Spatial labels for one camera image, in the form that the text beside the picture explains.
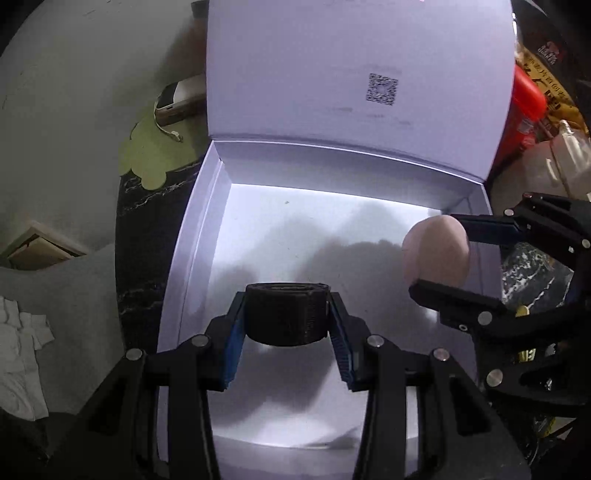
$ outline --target black marble surface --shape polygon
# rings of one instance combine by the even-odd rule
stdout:
[[[562,305],[573,271],[552,257],[520,243],[503,263],[503,303],[511,309],[525,305],[530,313]]]
[[[126,348],[156,351],[177,235],[203,157],[169,171],[158,190],[133,172],[121,177],[115,230],[119,320]]]
[[[148,191],[132,172],[121,178],[115,234],[119,318],[127,348],[155,352],[168,272],[178,231],[203,158],[168,172]],[[503,302],[531,313],[560,305],[572,271],[528,244],[505,252]]]

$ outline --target white box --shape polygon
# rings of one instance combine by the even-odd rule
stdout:
[[[444,346],[474,378],[470,337],[410,299],[400,245],[430,215],[490,213],[482,180],[508,109],[513,42],[504,0],[212,1],[214,141],[178,236],[158,350],[202,333],[249,283],[323,282],[373,333],[421,353]],[[369,73],[399,75],[398,103],[365,100]],[[465,288],[500,297],[498,248],[471,254]],[[247,338],[236,379],[209,400],[226,480],[350,478],[366,393],[347,391],[328,339],[279,349]],[[413,390],[407,404],[411,472]],[[166,459],[164,390],[159,409]]]

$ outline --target black 3d printed ring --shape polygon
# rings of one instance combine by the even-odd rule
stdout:
[[[254,341],[273,346],[317,342],[328,331],[330,287],[322,283],[253,283],[246,287],[244,323]]]

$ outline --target red bottle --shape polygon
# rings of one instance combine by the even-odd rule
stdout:
[[[515,65],[509,114],[492,163],[494,169],[497,169],[507,156],[519,148],[523,139],[532,133],[534,125],[545,113],[546,97],[526,72]]]

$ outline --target white cloth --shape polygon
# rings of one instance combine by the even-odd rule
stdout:
[[[53,340],[45,315],[0,297],[0,407],[25,420],[48,416],[35,350]]]

